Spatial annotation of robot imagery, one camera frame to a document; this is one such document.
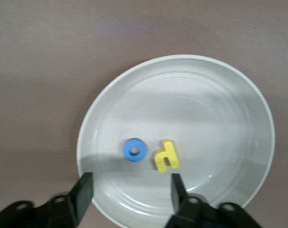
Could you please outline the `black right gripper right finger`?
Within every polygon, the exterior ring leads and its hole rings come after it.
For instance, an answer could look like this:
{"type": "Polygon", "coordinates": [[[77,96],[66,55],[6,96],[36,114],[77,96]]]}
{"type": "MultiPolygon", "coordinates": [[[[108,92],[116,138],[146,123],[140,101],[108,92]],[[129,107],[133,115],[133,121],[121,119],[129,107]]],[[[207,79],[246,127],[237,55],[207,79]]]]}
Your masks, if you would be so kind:
{"type": "Polygon", "coordinates": [[[223,202],[212,207],[204,196],[188,193],[180,174],[171,174],[171,199],[174,214],[166,228],[260,228],[240,205],[223,202]]]}

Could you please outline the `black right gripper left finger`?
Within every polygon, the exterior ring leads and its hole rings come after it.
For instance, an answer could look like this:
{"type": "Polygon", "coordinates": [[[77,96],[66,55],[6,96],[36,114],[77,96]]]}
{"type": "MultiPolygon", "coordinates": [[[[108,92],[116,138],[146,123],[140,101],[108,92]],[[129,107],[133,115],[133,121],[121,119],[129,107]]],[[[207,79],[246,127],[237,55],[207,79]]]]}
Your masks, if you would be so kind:
{"type": "Polygon", "coordinates": [[[0,228],[77,228],[94,195],[93,174],[85,172],[70,192],[35,207],[16,201],[0,211],[0,228]]]}

